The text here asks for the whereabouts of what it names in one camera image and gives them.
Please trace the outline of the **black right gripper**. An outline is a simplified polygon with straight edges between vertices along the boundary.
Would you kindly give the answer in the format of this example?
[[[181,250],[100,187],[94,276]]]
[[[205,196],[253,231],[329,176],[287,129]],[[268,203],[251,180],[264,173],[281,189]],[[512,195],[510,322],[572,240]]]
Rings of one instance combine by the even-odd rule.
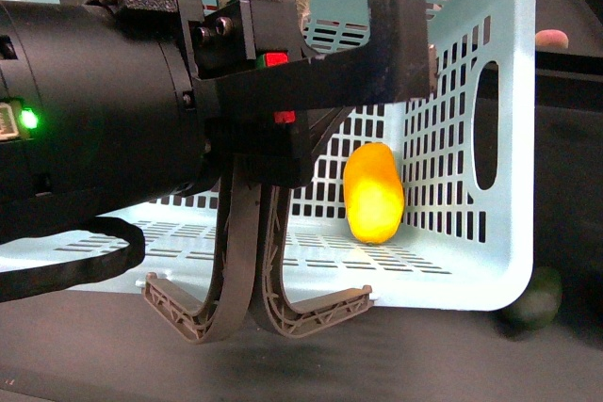
[[[368,0],[368,42],[330,54],[306,46],[295,0],[229,0],[210,15],[202,0],[98,2],[129,42],[160,50],[139,60],[144,105],[157,122],[160,106],[177,107],[177,163],[196,186],[235,159],[249,181],[307,185],[353,107],[425,99],[437,86],[426,0]]]

